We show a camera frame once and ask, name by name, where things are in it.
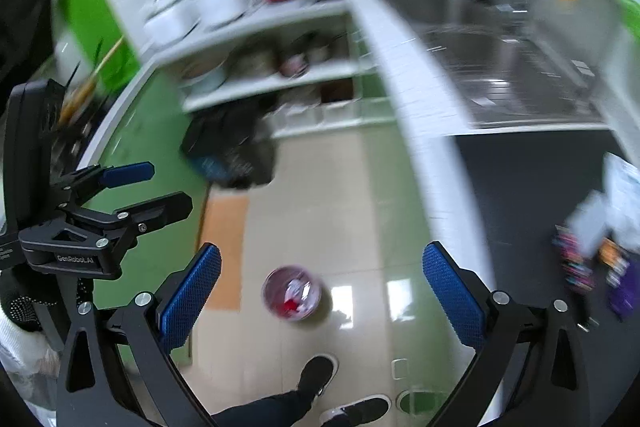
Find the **black colourful patterned tube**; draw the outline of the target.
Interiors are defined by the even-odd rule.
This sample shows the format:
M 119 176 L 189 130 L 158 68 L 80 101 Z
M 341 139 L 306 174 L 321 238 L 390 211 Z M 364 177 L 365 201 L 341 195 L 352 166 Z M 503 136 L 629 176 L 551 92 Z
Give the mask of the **black colourful patterned tube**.
M 589 295 L 594 288 L 590 264 L 579 254 L 577 239 L 567 227 L 557 225 L 554 228 L 551 244 L 560 258 L 563 282 L 570 295 L 576 324 L 589 333 L 599 325 L 589 304 Z

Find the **purple drawstring pouch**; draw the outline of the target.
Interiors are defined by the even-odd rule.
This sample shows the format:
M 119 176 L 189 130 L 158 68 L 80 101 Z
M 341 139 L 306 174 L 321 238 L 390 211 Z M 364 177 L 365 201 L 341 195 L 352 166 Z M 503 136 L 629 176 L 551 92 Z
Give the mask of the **purple drawstring pouch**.
M 634 263 L 608 271 L 608 307 L 620 321 L 634 313 L 639 298 L 639 275 Z

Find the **white plastic bag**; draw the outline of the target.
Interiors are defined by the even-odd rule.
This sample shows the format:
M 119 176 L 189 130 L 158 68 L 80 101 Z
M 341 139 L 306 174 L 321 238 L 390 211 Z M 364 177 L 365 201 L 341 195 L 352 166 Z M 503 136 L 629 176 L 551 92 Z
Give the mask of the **white plastic bag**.
M 640 223 L 639 169 L 612 153 L 603 157 L 606 222 L 615 243 L 638 254 Z

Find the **clear ribbed plastic lid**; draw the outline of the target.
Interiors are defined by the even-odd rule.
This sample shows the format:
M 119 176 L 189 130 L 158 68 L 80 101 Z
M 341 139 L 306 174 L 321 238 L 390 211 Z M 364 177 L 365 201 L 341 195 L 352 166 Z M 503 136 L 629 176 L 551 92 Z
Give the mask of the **clear ribbed plastic lid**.
M 605 195 L 592 190 L 565 219 L 564 225 L 576 239 L 578 254 L 592 258 L 608 235 L 608 200 Z

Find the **pink trash bin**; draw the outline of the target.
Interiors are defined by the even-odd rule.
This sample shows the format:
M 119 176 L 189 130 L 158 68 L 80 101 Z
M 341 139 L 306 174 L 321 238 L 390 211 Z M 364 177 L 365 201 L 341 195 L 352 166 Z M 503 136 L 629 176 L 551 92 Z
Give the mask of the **pink trash bin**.
M 281 321 L 312 323 L 330 314 L 332 299 L 320 277 L 301 265 L 281 265 L 262 283 L 262 304 Z

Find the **black dual recycling bin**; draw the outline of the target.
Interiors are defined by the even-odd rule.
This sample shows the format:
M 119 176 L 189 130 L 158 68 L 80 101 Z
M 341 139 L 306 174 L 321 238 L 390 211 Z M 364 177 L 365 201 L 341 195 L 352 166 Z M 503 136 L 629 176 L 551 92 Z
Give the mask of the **black dual recycling bin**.
M 227 190 L 269 184 L 277 151 L 256 102 L 218 107 L 192 119 L 180 152 L 208 183 Z

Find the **black shoe right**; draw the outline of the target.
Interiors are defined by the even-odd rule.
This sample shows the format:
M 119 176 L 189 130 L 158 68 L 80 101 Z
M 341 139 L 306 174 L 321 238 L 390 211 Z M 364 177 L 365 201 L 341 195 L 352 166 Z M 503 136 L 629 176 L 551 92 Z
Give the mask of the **black shoe right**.
M 320 426 L 362 426 L 384 417 L 392 407 L 387 395 L 369 395 L 355 402 L 339 405 L 320 415 Z

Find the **black shoe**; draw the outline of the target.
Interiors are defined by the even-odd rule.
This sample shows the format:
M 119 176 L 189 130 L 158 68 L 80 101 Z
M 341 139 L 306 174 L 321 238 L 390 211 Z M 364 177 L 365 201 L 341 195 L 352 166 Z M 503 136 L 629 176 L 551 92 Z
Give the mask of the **black shoe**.
M 314 355 L 300 372 L 296 390 L 310 404 L 314 403 L 332 383 L 339 367 L 340 362 L 334 355 Z
M 392 407 L 387 395 L 369 395 L 355 402 L 339 405 L 320 415 L 320 426 L 362 426 L 384 417 Z

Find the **black counter mat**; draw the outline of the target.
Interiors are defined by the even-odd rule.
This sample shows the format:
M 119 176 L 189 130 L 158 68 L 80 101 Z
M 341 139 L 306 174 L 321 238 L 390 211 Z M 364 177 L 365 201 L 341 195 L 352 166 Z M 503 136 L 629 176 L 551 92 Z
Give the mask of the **black counter mat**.
M 499 287 L 540 306 L 564 297 L 558 225 L 603 181 L 603 157 L 620 151 L 606 130 L 460 135 L 456 140 L 480 208 Z M 639 319 L 608 307 L 605 274 L 588 296 L 597 326 L 580 335 L 590 387 L 619 395 L 639 373 Z

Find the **black shoe left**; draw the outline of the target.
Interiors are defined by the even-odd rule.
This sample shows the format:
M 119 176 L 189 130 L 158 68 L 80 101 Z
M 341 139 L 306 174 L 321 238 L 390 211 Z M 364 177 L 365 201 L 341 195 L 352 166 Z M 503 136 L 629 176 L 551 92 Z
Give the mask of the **black shoe left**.
M 314 403 L 332 383 L 339 367 L 340 362 L 334 355 L 314 355 L 300 372 L 296 390 L 310 404 Z

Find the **white storage drawer box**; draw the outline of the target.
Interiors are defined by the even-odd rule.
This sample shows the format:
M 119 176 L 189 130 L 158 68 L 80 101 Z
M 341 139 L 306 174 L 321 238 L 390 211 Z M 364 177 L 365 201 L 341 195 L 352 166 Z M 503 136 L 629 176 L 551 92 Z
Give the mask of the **white storage drawer box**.
M 364 123 L 359 100 L 328 104 L 283 104 L 264 117 L 273 138 L 330 132 Z

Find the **white rice cooker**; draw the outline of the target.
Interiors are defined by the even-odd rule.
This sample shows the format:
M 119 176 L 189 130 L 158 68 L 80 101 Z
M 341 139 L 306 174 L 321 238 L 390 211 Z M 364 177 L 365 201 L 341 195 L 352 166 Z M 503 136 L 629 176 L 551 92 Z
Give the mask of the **white rice cooker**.
M 216 30 L 241 18 L 246 10 L 244 0 L 193 0 L 207 30 Z

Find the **steel pot on shelf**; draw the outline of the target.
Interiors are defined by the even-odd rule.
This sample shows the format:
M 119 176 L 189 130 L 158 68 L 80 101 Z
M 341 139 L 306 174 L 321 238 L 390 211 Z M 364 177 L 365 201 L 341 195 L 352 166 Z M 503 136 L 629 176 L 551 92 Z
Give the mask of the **steel pot on shelf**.
M 300 77 L 311 66 L 329 61 L 331 57 L 332 40 L 321 32 L 307 32 L 281 52 L 279 72 L 285 78 Z

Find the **stainless steel sink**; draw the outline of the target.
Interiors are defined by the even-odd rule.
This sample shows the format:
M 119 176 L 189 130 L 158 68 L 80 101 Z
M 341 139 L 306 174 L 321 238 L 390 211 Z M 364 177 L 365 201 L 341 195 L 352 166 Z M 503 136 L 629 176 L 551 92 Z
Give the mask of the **stainless steel sink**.
M 446 70 L 477 128 L 601 124 L 587 90 L 511 25 L 509 5 L 384 0 Z

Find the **green plastic wall basket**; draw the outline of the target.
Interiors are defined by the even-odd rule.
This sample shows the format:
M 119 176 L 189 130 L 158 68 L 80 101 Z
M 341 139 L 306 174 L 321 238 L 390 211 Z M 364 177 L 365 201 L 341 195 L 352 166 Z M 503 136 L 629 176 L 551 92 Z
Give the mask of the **green plastic wall basket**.
M 627 30 L 640 40 L 640 4 L 636 0 L 620 0 L 620 8 L 623 13 L 623 22 Z

